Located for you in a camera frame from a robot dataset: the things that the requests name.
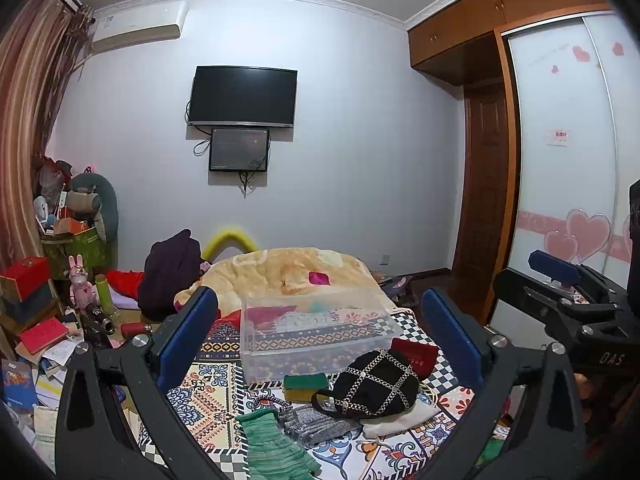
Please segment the pink bunny toy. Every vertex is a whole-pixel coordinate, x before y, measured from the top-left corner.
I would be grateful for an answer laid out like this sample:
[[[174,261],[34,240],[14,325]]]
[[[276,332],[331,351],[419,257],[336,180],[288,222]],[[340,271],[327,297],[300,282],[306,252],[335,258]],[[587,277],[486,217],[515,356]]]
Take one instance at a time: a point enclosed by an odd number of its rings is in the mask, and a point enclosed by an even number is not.
[[[70,266],[70,301],[76,309],[85,310],[86,307],[96,304],[98,295],[96,288],[90,283],[88,273],[84,268],[82,255],[69,256]]]

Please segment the small black wall monitor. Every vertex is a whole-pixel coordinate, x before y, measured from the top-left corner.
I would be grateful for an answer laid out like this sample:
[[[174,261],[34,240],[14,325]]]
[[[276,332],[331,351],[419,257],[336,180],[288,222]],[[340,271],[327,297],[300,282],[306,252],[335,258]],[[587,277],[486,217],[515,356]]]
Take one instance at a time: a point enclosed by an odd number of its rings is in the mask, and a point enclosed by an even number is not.
[[[220,172],[266,172],[270,136],[266,129],[214,129],[208,169]]]

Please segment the red box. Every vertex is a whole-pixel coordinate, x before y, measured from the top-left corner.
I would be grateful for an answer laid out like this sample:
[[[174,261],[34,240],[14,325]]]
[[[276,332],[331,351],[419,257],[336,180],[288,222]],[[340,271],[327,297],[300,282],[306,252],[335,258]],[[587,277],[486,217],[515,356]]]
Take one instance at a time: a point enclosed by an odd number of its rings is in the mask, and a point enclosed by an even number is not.
[[[46,257],[28,257],[17,261],[0,273],[2,296],[12,302],[23,302],[50,280]]]

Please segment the white sliding wardrobe door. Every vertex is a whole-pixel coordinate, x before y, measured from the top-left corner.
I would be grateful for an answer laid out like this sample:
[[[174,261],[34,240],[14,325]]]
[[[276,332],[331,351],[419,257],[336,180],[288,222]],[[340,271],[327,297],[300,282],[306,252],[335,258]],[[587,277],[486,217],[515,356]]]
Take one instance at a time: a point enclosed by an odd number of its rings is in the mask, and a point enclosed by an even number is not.
[[[625,286],[629,189],[639,179],[639,49],[616,14],[584,13],[504,36],[520,118],[509,264],[536,249]]]

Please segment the brown wooden door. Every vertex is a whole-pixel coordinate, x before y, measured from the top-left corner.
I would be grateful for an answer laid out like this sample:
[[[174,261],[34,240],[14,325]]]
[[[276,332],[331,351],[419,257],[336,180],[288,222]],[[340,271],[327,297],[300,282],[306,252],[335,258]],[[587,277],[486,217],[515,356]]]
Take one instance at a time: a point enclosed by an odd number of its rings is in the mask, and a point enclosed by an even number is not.
[[[466,88],[465,165],[454,255],[454,301],[472,315],[484,311],[506,203],[508,130],[502,84]]]

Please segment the clear plastic storage box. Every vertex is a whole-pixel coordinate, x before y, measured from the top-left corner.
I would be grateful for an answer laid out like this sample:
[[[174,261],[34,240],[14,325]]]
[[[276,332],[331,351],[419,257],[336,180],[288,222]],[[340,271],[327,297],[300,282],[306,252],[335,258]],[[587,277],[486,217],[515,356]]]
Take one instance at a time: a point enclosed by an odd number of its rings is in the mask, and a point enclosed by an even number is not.
[[[371,289],[344,287],[244,300],[240,358],[246,382],[338,374],[358,356],[390,348],[402,329],[385,300]]]

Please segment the wall-mounted black television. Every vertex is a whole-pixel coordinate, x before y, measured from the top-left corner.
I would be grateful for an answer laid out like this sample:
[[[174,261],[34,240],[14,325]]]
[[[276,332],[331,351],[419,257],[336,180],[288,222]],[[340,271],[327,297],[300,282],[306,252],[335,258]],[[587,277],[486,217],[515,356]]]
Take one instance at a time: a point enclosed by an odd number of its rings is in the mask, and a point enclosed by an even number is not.
[[[188,106],[191,126],[294,125],[296,70],[198,66]]]

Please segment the striped brown curtain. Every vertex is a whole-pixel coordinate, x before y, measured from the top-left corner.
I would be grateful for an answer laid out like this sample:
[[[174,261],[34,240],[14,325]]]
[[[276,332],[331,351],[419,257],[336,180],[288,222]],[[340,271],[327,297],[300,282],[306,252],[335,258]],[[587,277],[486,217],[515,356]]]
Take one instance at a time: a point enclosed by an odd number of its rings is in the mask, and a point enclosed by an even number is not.
[[[1,266],[38,256],[32,200],[91,6],[27,0],[1,39]]]

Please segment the white cloth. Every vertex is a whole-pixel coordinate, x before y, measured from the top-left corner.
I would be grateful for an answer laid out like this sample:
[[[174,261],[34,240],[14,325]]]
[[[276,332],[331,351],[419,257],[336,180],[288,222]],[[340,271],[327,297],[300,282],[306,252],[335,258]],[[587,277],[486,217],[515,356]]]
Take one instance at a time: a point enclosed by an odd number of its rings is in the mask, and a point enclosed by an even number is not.
[[[362,434],[368,440],[393,437],[429,422],[438,412],[438,393],[429,386],[422,387],[412,408],[398,415],[368,419],[362,423]]]

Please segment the green yellow sponge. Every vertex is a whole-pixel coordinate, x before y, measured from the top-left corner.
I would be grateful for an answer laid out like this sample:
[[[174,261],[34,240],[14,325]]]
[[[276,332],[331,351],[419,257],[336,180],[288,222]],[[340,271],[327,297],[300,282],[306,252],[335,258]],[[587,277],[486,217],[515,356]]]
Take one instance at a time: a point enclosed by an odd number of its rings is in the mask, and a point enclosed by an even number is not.
[[[293,403],[310,403],[312,396],[329,387],[324,373],[311,375],[286,375],[282,382],[285,400]]]

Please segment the red cloth on floor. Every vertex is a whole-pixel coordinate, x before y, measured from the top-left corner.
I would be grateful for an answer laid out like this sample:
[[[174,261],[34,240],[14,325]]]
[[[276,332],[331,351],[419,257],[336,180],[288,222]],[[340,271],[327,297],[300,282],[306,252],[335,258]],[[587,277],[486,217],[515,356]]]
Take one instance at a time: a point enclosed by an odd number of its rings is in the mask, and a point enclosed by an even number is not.
[[[138,299],[138,288],[144,279],[143,272],[109,270],[105,277],[111,288],[119,295]]]

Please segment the green bottle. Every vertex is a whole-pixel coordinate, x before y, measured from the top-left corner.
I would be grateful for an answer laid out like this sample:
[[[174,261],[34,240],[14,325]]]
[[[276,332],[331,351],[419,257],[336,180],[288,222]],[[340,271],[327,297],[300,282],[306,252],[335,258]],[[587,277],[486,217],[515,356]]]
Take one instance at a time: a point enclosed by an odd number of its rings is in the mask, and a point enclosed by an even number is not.
[[[111,296],[110,286],[108,286],[108,281],[104,274],[98,274],[96,276],[96,293],[98,294],[102,311],[107,316],[113,315],[115,312],[114,302]]]

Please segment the dark purple jacket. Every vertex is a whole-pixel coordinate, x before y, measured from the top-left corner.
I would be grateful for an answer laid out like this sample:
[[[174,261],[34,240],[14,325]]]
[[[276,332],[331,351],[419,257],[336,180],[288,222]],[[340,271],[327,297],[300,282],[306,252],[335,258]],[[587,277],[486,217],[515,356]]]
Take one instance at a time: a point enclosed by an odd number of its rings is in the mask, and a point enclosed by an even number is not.
[[[154,243],[138,286],[138,307],[143,316],[160,323],[174,314],[175,296],[198,279],[201,263],[200,243],[189,229]]]

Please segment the red fabric pouch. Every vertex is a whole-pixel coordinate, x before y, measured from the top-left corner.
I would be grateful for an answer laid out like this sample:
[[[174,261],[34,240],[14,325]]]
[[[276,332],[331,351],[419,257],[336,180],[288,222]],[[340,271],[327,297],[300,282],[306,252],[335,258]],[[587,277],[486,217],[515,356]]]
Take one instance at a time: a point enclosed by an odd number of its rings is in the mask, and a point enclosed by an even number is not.
[[[439,348],[434,344],[422,344],[422,342],[394,338],[390,348],[402,354],[409,361],[420,380],[425,380],[432,374],[439,352]]]

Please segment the green knitted glove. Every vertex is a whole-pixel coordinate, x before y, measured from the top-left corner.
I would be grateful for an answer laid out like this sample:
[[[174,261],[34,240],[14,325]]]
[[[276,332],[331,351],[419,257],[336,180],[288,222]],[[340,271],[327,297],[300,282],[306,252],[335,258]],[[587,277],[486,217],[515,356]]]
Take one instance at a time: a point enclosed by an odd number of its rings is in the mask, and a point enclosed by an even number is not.
[[[315,479],[320,464],[280,428],[278,411],[262,408],[236,416],[247,440],[247,466],[252,479]]]

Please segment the grey knitted glove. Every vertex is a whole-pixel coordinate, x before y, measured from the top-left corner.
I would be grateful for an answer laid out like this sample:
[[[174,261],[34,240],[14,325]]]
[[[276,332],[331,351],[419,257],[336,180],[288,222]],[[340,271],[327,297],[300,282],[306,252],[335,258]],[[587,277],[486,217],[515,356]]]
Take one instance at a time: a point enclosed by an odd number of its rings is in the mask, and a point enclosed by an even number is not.
[[[348,434],[358,437],[362,429],[360,423],[354,420],[332,418],[309,404],[294,406],[291,402],[265,394],[258,396],[255,408],[273,408],[279,427],[303,448],[314,448]]]

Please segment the green cardboard box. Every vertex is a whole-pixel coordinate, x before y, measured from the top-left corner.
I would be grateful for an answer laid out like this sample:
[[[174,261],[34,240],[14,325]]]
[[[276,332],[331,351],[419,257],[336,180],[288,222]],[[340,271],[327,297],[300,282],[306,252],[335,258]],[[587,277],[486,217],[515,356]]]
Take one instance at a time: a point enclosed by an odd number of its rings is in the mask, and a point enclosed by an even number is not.
[[[90,275],[95,274],[96,270],[106,270],[111,264],[111,247],[100,239],[95,228],[75,235],[43,235],[41,243],[54,280],[68,278],[69,256],[81,255],[84,269]]]

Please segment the red book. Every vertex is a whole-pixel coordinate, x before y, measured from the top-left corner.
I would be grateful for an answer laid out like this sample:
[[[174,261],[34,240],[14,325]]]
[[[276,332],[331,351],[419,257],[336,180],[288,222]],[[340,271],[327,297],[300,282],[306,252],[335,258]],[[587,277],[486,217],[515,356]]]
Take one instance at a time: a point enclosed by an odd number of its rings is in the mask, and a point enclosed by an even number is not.
[[[47,318],[21,333],[20,341],[30,354],[36,354],[61,341],[67,334],[68,328],[61,321]]]

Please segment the wooden wardrobe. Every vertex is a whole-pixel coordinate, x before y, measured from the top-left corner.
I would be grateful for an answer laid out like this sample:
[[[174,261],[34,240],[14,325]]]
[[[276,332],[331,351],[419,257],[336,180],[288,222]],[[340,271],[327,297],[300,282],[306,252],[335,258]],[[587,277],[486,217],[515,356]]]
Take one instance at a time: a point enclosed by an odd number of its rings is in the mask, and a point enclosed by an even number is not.
[[[408,31],[410,64],[453,86],[502,76],[495,29],[606,0],[459,0]]]

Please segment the beige floral quilt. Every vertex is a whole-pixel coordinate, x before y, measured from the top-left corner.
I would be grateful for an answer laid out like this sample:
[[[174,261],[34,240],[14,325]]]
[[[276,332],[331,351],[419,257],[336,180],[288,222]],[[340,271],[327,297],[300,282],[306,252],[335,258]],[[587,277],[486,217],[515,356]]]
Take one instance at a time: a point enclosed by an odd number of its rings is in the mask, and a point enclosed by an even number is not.
[[[362,261],[314,247],[264,249],[217,261],[191,287],[176,293],[174,307],[181,309],[201,286],[213,289],[222,315],[239,310],[245,298],[355,288],[370,292],[387,312],[398,310]]]

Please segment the white air conditioner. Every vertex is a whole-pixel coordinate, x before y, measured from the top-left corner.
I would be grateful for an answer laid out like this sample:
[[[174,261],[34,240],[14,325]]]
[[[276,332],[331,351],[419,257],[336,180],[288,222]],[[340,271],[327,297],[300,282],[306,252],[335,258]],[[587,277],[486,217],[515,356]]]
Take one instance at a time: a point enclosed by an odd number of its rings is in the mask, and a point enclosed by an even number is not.
[[[148,42],[179,39],[189,7],[185,1],[139,6],[100,18],[91,44],[103,53]]]

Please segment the grey green neck pillow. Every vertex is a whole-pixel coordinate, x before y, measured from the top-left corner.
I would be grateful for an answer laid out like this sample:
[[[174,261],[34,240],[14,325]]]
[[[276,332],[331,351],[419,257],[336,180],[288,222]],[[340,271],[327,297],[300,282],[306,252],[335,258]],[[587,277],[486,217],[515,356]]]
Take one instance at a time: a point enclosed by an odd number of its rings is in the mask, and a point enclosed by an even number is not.
[[[70,180],[66,207],[77,220],[87,221],[96,228],[98,237],[106,244],[107,255],[117,254],[119,214],[114,188],[107,178],[95,172],[76,174]]]

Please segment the black diamond-pattern hat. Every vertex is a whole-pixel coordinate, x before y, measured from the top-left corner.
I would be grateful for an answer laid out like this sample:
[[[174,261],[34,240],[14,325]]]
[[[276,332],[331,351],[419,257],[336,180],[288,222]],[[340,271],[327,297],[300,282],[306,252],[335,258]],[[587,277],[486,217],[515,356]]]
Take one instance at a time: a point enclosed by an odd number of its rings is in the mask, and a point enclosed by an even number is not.
[[[420,382],[402,354],[374,350],[351,362],[331,389],[318,390],[311,406],[332,418],[356,422],[398,415],[416,403]]]

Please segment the purple bag on floor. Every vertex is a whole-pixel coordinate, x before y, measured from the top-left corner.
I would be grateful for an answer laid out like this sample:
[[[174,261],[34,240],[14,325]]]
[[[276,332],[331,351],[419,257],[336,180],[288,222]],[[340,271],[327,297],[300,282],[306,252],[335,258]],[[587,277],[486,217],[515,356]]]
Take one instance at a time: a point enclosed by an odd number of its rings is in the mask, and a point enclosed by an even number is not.
[[[412,275],[386,276],[378,286],[396,307],[414,309],[419,304],[419,298],[412,289],[412,280]]]

